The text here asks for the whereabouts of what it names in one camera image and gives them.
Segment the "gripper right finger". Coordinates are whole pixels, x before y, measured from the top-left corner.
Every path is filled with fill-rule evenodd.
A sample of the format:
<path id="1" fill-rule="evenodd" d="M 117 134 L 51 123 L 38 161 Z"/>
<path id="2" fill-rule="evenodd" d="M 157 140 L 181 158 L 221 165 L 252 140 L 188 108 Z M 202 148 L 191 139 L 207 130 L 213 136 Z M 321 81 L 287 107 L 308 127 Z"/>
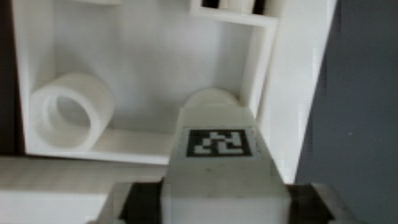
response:
<path id="1" fill-rule="evenodd" d="M 312 183 L 312 187 L 319 195 L 323 204 L 326 206 L 328 212 L 332 214 L 332 220 L 326 224 L 367 224 L 356 219 L 332 186 L 326 184 Z"/>

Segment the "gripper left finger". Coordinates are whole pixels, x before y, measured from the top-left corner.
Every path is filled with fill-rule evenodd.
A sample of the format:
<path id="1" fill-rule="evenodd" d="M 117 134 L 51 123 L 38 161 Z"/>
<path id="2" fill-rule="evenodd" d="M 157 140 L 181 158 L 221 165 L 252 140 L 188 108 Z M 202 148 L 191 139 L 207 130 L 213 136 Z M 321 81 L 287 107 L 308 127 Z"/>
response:
<path id="1" fill-rule="evenodd" d="M 129 183 L 115 183 L 108 192 L 104 204 L 99 210 L 99 215 L 86 224 L 125 224 L 120 218 L 122 207 L 131 190 Z"/>

